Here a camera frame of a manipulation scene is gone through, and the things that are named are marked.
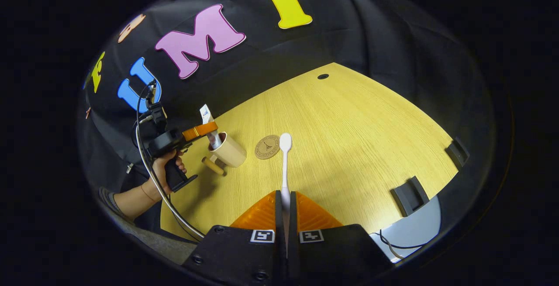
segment pink letter m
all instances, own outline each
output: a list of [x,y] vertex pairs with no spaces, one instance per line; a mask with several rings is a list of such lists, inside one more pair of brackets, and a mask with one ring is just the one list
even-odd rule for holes
[[178,76],[186,79],[198,69],[196,61],[190,61],[183,55],[187,53],[198,59],[210,59],[208,36],[214,42],[214,52],[222,53],[242,43],[246,36],[238,33],[227,22],[221,9],[223,5],[212,5],[196,15],[194,19],[194,34],[170,31],[155,45],[156,50],[164,50],[179,69]]

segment black handle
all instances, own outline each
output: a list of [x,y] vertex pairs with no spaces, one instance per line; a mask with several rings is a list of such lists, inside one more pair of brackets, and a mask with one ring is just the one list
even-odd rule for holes
[[171,191],[176,192],[180,190],[185,185],[189,184],[192,180],[196,179],[198,175],[192,175],[192,177],[187,177],[179,168],[176,166],[176,156],[169,160],[165,164],[166,180]]

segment black cable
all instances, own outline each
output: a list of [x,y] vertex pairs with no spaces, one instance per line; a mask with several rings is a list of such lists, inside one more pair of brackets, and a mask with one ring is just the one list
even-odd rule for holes
[[[141,152],[146,153],[146,149],[144,147],[144,142],[141,140],[141,134],[140,134],[140,102],[141,102],[141,96],[144,93],[145,89],[147,89],[150,86],[150,83],[148,83],[148,85],[146,85],[144,87],[144,89],[142,89],[142,91],[140,92],[140,97],[138,97],[138,104],[136,106],[136,123],[138,123],[138,140],[140,141],[140,145],[141,145]],[[161,185],[161,183],[159,182],[159,179],[157,177],[157,175],[155,174],[155,171],[153,170],[153,158],[152,155],[149,154],[149,151],[147,151],[148,153],[148,169],[149,171],[152,173],[152,176],[155,179],[155,182],[157,183],[157,185],[159,186],[160,189],[163,189],[163,186]],[[171,195],[169,194],[167,196],[167,199],[169,200],[169,206],[172,207],[173,209],[176,210],[176,208],[174,207],[173,203],[171,203],[170,201]],[[176,218],[175,214],[173,213],[173,216],[175,218],[175,220],[178,222],[178,219]],[[184,222],[186,222],[186,224],[188,224],[189,226],[191,226],[192,228],[194,228],[196,231],[200,232],[200,230],[198,230],[198,228],[192,226],[190,223],[188,223],[186,220],[184,220]]]
[[[169,203],[171,203],[171,195],[170,194],[169,194]],[[200,242],[200,240],[196,239],[196,237],[192,236],[192,234],[190,234],[187,230],[184,229],[184,227],[182,227],[182,224],[180,224],[180,222],[178,221],[178,218],[176,218],[176,215],[174,213],[171,213],[171,214],[173,214],[173,217],[175,218],[176,223],[178,224],[180,229],[182,229],[184,232],[186,232],[186,234],[188,234],[188,236],[191,236],[192,238],[194,238],[194,240],[196,240],[196,242]]]
[[391,245],[391,246],[393,246],[394,248],[397,248],[397,249],[415,249],[415,248],[421,248],[421,247],[423,247],[424,245],[427,244],[427,242],[425,242],[425,244],[421,244],[421,245],[417,245],[417,246],[401,247],[401,246],[389,244],[388,240],[386,240],[386,238],[384,238],[384,236],[383,236],[383,230],[380,230],[379,232],[380,232],[380,234],[378,234],[378,233],[375,233],[375,234],[381,236],[381,242],[384,242],[384,244],[386,244],[386,245]]

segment cable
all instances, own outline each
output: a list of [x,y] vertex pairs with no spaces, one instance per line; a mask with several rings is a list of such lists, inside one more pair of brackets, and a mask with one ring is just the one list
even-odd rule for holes
[[[381,236],[381,240],[383,240],[383,230],[380,230],[379,236]],[[390,242],[388,241],[388,239],[385,238],[385,240],[386,240],[386,242],[387,242],[387,244],[388,244],[388,248],[390,248],[390,252],[392,252],[392,254],[393,254],[394,256],[396,256],[397,258],[399,258],[400,260],[403,260],[404,257],[401,256],[401,255],[399,255],[399,254],[397,254],[397,253],[394,251],[394,249],[392,248],[392,245],[390,244]]]
[[144,93],[145,89],[148,88],[149,85],[146,85],[146,87],[144,87],[144,89],[142,89],[141,93],[140,93],[140,97],[138,98],[138,105],[136,107],[136,121],[138,122],[138,125],[136,125],[136,142],[138,143],[138,151],[140,152],[140,157],[142,162],[144,163],[144,166],[146,168],[146,170],[148,171],[149,176],[151,177],[153,183],[155,184],[157,190],[159,191],[159,194],[161,195],[161,197],[163,198],[163,201],[167,204],[167,206],[169,207],[169,209],[171,210],[171,212],[178,217],[178,219],[184,224],[186,225],[186,227],[188,229],[190,229],[192,232],[194,232],[195,234],[197,234],[200,238],[204,238],[204,234],[202,234],[199,230],[197,230],[196,228],[194,228],[194,226],[190,225],[186,220],[184,220],[184,218],[180,215],[180,213],[176,210],[176,208],[173,206],[173,204],[169,201],[169,197],[166,196],[165,191],[162,189],[161,183],[159,182],[159,179],[157,178],[155,172],[153,171],[152,168],[152,163],[148,163],[148,160],[145,158],[144,155],[144,144],[141,140],[141,136],[140,136],[140,125],[142,124],[143,121],[147,121],[148,118],[140,121],[140,101],[141,101],[141,95]]
[[[388,242],[388,240],[386,240],[385,236],[382,236],[382,235],[380,235],[379,233],[376,233],[376,232],[374,234],[377,234],[377,235],[381,236],[381,241],[384,242],[384,244],[386,244],[386,245],[390,244]],[[390,245],[393,246],[394,248],[397,248],[397,249],[415,249],[415,248],[421,248],[421,247],[425,246],[426,244],[427,244],[427,242],[425,242],[425,244],[421,244],[421,245],[417,245],[417,246],[409,246],[409,247],[401,247],[401,246],[397,246],[397,245],[393,245],[393,244],[390,244]]]
[[[169,194],[169,202],[172,204],[173,202],[171,202],[171,195]],[[188,236],[191,236],[194,240],[196,240],[196,242],[200,242],[200,240],[196,239],[194,236],[192,236],[192,234],[190,234],[187,230],[184,229],[184,227],[182,227],[182,225],[180,224],[180,222],[178,221],[178,218],[176,218],[176,216],[173,217],[176,220],[176,223],[178,224],[178,226],[180,227],[180,229],[182,229],[184,232],[186,232],[186,234],[188,234]]]

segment black bracket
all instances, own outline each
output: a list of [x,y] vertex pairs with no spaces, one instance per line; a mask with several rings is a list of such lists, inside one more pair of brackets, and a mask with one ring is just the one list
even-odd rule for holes
[[456,168],[459,170],[464,167],[464,164],[469,158],[468,150],[457,137],[452,141],[449,147],[445,149],[445,151],[451,157],[452,161],[456,165]]
[[404,217],[410,216],[420,207],[424,206],[429,202],[427,193],[419,183],[416,176],[408,179],[405,184],[399,186],[398,188],[390,190],[390,193],[394,196],[400,212]]

